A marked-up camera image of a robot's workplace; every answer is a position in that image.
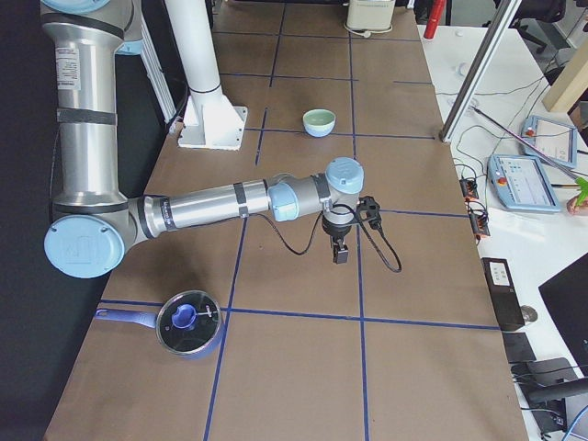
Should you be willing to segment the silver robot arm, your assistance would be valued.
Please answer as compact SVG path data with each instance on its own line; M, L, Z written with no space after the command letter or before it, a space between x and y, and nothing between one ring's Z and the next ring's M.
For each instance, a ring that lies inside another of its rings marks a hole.
M320 213L334 261L343 263L345 236L364 184L360 163L332 160L304 178L281 174L185 195L127 198L119 190L115 56L142 47L137 1L44 1L44 31L55 46L62 192L45 253L64 274L99 277L134 245L163 232L247 218L271 211L277 221Z

